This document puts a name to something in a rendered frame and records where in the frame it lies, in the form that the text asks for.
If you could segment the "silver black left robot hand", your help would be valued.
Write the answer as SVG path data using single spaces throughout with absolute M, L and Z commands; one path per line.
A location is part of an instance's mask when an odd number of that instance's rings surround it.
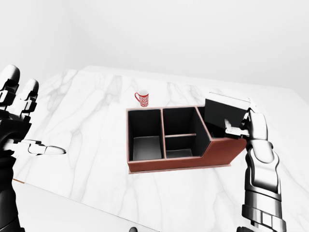
M 63 148 L 25 139 L 31 127 L 30 113 L 37 106 L 39 83 L 30 79 L 17 94 L 19 80 L 20 70 L 15 65 L 9 64 L 0 72 L 0 158 L 15 152 L 31 156 L 65 154 Z

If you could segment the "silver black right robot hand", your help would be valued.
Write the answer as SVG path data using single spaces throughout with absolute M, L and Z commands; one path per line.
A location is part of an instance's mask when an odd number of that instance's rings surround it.
M 248 140 L 267 140 L 268 130 L 265 116 L 251 99 L 230 98 L 227 105 L 245 110 L 237 127 L 225 118 L 225 135 L 227 137 L 245 138 Z

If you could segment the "black book with white pages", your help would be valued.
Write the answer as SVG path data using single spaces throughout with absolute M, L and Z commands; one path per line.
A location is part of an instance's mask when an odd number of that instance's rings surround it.
M 239 127 L 250 107 L 248 99 L 209 92 L 205 98 L 204 121 L 225 128 L 225 119 L 231 126 Z

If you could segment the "red-brown desk caddy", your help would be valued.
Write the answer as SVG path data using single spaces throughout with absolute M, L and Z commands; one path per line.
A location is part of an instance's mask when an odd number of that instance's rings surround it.
M 221 128 L 205 124 L 203 110 L 203 106 L 127 109 L 129 172 L 229 166 L 246 140 L 225 137 Z

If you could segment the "red patterned mug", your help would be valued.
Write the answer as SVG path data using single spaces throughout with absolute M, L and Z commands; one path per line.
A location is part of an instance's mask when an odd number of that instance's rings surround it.
M 134 94 L 136 100 L 140 103 L 141 107 L 147 107 L 149 103 L 149 92 L 141 89 Z

